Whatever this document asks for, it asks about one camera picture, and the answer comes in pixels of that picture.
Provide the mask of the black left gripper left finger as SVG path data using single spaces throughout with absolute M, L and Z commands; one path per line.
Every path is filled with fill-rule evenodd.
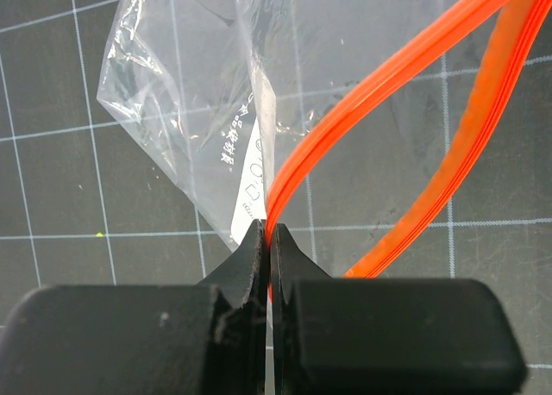
M 262 394 L 265 224 L 195 285 L 57 285 L 10 312 L 4 394 Z

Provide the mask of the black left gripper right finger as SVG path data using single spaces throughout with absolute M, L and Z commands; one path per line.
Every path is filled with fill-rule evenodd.
M 278 394 L 516 394 L 527 366 L 502 304 L 474 279 L 343 279 L 285 225 L 271 239 Z

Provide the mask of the clear bag with orange zipper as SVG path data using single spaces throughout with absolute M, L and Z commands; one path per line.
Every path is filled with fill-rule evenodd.
M 510 120 L 551 0 L 119 0 L 97 100 L 110 230 L 145 240 L 121 283 L 211 273 L 249 224 L 286 225 L 336 277 L 503 272 L 495 238 L 527 200 L 505 160 L 466 200 Z

